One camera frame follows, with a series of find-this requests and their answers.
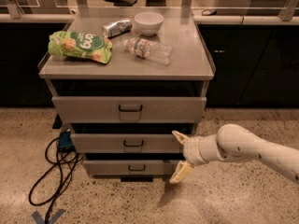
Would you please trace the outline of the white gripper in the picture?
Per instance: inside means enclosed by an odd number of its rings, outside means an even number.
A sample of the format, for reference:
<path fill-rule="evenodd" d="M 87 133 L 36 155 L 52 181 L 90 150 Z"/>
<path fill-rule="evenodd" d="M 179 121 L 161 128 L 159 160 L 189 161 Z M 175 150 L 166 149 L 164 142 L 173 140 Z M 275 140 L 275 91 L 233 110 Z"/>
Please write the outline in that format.
<path fill-rule="evenodd" d="M 178 162 L 176 170 L 169 180 L 171 184 L 177 184 L 193 171 L 193 166 L 206 164 L 206 161 L 200 153 L 198 137 L 189 137 L 178 131 L 173 131 L 172 134 L 184 145 L 183 156 L 186 160 Z"/>

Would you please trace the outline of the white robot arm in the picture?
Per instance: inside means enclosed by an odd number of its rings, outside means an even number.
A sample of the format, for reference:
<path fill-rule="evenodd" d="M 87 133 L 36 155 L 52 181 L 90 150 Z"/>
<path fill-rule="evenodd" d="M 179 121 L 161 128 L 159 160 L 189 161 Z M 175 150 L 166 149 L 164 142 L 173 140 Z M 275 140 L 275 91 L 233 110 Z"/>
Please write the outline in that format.
<path fill-rule="evenodd" d="M 172 134 L 183 145 L 183 157 L 170 178 L 179 183 L 195 166 L 211 161 L 237 162 L 256 160 L 299 183 L 299 150 L 266 141 L 235 124 L 226 124 L 216 134 L 189 137 L 178 131 Z"/>

